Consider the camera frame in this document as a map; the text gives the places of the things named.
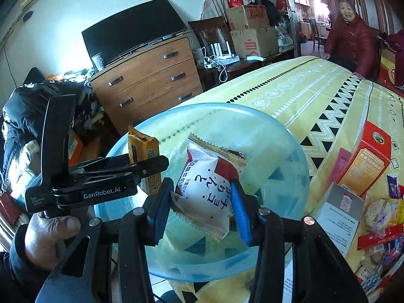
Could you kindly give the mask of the person's left hand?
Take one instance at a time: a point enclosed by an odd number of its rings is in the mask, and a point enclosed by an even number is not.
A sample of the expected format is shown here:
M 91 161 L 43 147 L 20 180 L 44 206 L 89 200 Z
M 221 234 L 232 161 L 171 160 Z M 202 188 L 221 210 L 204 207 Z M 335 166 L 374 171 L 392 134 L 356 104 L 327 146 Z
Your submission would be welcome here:
M 76 217 L 46 218 L 42 213 L 35 213 L 25 233 L 25 254 L 28 260 L 41 269 L 54 269 L 59 262 L 56 245 L 74 237 L 80 229 L 80 221 Z

